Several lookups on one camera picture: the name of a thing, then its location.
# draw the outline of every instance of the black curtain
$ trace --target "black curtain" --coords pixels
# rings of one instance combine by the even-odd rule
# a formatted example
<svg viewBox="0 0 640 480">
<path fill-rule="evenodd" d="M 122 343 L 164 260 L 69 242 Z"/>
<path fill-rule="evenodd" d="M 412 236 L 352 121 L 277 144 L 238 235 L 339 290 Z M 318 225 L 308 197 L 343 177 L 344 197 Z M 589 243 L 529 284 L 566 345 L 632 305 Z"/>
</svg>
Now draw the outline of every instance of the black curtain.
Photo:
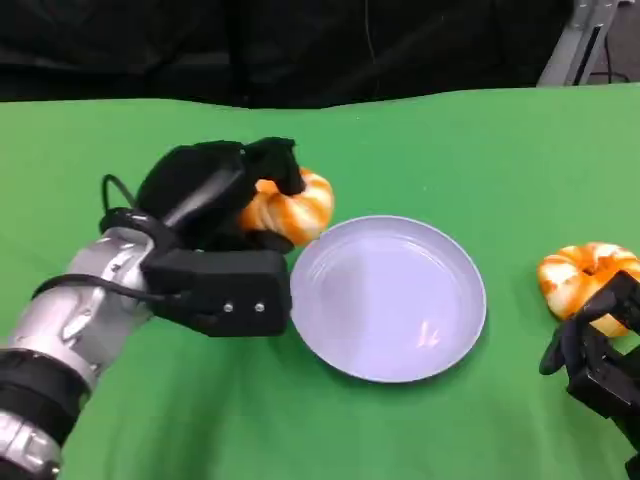
<svg viewBox="0 0 640 480">
<path fill-rule="evenodd" d="M 571 0 L 3 0 L 0 100 L 323 107 L 532 86 Z"/>
</svg>

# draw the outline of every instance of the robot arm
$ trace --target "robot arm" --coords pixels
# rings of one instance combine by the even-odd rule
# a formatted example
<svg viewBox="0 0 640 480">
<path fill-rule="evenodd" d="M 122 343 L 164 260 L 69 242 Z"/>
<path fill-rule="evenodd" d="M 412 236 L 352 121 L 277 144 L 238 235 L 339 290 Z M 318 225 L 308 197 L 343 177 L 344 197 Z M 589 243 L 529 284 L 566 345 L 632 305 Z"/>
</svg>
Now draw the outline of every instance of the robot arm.
<svg viewBox="0 0 640 480">
<path fill-rule="evenodd" d="M 284 331 L 291 296 L 282 253 L 292 246 L 241 232 L 235 217 L 259 178 L 300 193 L 292 148 L 264 139 L 172 151 L 135 207 L 108 210 L 102 237 L 36 290 L 0 350 L 0 478 L 56 477 L 100 376 L 152 315 L 209 336 Z"/>
<path fill-rule="evenodd" d="M 566 366 L 567 392 L 604 418 L 611 418 L 640 452 L 640 347 L 622 355 L 590 325 L 607 313 L 640 333 L 640 283 L 625 271 L 619 271 L 557 328 L 540 363 L 540 373 L 551 375 Z M 627 463 L 627 472 L 632 480 L 640 479 L 640 455 Z"/>
</svg>

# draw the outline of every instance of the toy bagel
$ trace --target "toy bagel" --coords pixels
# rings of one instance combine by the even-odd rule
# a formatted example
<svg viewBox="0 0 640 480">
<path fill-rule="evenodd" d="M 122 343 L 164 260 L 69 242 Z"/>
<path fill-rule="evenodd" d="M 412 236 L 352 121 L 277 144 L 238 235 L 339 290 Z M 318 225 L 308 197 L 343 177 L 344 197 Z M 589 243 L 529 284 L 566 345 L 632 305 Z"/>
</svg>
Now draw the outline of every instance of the toy bagel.
<svg viewBox="0 0 640 480">
<path fill-rule="evenodd" d="M 640 261 L 629 250 L 611 243 L 588 243 L 565 247 L 542 260 L 538 281 L 551 311 L 566 320 L 620 270 L 640 280 Z M 611 315 L 591 324 L 608 337 L 628 333 Z"/>
<path fill-rule="evenodd" d="M 272 230 L 294 245 L 304 245 L 318 237 L 329 225 L 333 213 L 333 191 L 327 180 L 301 168 L 306 188 L 287 196 L 271 180 L 256 183 L 258 193 L 240 214 L 244 230 Z"/>
</svg>

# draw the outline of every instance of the white plate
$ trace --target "white plate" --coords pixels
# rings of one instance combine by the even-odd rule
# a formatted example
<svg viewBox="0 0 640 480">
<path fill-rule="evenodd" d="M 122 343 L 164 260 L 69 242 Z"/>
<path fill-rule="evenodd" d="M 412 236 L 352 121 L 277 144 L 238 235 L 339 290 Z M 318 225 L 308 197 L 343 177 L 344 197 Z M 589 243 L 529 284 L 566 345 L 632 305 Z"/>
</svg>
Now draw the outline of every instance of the white plate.
<svg viewBox="0 0 640 480">
<path fill-rule="evenodd" d="M 436 375 L 478 339 L 486 294 L 466 252 L 439 230 L 393 216 L 336 225 L 300 255 L 292 318 L 320 358 L 349 375 Z"/>
</svg>

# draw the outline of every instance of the green tablecloth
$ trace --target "green tablecloth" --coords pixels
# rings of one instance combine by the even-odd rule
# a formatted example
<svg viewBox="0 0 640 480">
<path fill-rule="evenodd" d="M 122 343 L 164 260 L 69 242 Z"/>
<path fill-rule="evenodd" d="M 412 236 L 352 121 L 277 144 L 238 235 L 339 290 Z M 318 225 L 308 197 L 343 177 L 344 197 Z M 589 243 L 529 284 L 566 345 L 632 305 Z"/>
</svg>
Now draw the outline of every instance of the green tablecloth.
<svg viewBox="0 0 640 480">
<path fill-rule="evenodd" d="M 631 447 L 538 361 L 555 326 L 538 261 L 593 240 L 640 252 L 640 89 L 464 92 L 324 111 L 175 101 L 0 105 L 0 334 L 97 236 L 98 183 L 135 187 L 177 144 L 295 138 L 334 221 L 429 222 L 484 276 L 485 331 L 456 369 L 404 386 L 325 366 L 291 328 L 209 339 L 153 320 L 104 376 L 64 480 L 625 478 Z"/>
</svg>

